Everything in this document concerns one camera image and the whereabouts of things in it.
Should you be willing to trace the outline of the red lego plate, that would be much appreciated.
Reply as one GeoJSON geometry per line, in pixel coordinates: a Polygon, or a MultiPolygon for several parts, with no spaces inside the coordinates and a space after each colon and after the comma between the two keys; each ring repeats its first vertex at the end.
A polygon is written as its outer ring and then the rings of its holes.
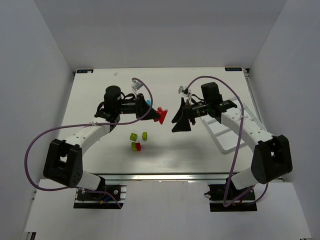
{"type": "Polygon", "coordinates": [[[162,111],[158,110],[157,113],[160,115],[160,117],[154,119],[153,121],[154,122],[159,122],[162,125],[164,123],[164,121],[165,121],[165,118],[166,118],[166,115],[168,113],[168,110],[167,109],[162,110],[162,111]]]}

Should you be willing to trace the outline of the red curved lego brick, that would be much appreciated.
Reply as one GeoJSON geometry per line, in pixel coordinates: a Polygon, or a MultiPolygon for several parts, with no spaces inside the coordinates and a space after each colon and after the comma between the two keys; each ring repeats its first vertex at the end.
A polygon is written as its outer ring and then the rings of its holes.
{"type": "Polygon", "coordinates": [[[157,113],[158,113],[158,114],[162,114],[162,113],[164,113],[164,112],[165,112],[165,110],[163,110],[162,107],[158,107],[158,108],[157,108],[157,113]]]}

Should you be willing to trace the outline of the red small lego brick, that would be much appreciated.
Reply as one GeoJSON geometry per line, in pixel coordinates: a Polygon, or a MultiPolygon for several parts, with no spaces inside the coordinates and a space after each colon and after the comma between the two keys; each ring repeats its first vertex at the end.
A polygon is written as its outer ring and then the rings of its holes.
{"type": "Polygon", "coordinates": [[[139,152],[141,151],[141,143],[140,142],[137,142],[136,143],[136,150],[139,152]]]}

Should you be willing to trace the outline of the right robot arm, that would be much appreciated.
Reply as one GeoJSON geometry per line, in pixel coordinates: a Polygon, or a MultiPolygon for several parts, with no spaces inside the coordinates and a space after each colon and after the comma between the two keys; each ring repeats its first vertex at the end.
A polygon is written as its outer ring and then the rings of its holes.
{"type": "Polygon", "coordinates": [[[275,136],[246,118],[240,104],[223,100],[215,82],[203,84],[201,91],[203,100],[199,102],[181,100],[171,121],[174,124],[171,131],[189,132],[196,118],[209,115],[240,136],[252,150],[253,157],[249,168],[231,177],[235,189],[266,184],[292,172],[290,144],[284,135],[275,136]]]}

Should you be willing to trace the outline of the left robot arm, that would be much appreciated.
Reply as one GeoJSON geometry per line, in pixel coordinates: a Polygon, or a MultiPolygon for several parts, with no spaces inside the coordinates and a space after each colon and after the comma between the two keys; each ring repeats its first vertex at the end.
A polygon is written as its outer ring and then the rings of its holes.
{"type": "Polygon", "coordinates": [[[83,169],[83,155],[116,127],[121,114],[134,114],[142,120],[157,120],[161,117],[147,104],[143,94],[131,93],[127,99],[120,87],[109,86],[89,126],[66,139],[54,139],[50,143],[43,176],[69,188],[103,191],[105,180],[83,169]]]}

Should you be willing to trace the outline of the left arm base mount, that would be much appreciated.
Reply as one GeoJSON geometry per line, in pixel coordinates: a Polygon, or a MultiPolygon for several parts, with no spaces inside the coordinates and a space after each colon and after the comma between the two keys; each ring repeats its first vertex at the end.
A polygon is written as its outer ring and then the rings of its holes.
{"type": "Polygon", "coordinates": [[[127,186],[122,184],[107,184],[103,189],[109,193],[90,193],[86,190],[77,190],[74,209],[120,210],[124,205],[127,186]]]}

